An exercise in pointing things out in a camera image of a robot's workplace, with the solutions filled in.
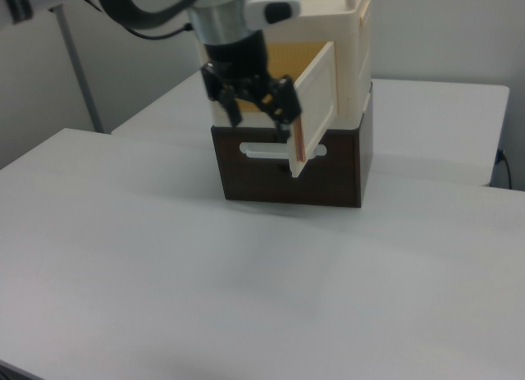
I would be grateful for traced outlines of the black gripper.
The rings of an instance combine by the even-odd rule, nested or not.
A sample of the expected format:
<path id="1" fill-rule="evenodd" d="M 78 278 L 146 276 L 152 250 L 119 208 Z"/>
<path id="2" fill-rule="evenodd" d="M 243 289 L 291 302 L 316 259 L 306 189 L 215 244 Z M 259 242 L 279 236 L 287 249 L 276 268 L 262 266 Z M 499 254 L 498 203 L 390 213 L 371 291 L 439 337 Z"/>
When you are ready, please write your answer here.
<path id="1" fill-rule="evenodd" d="M 219 102 L 232 127 L 242 122 L 235 91 L 228 85 L 247 85 L 256 93 L 255 105 L 274 123 L 279 143 L 290 138 L 290 127 L 300 117 L 302 108 L 288 75 L 272 78 L 267 70 L 267 47 L 262 30 L 234 43 L 205 44 L 208 62 L 200 71 L 208 98 Z"/>

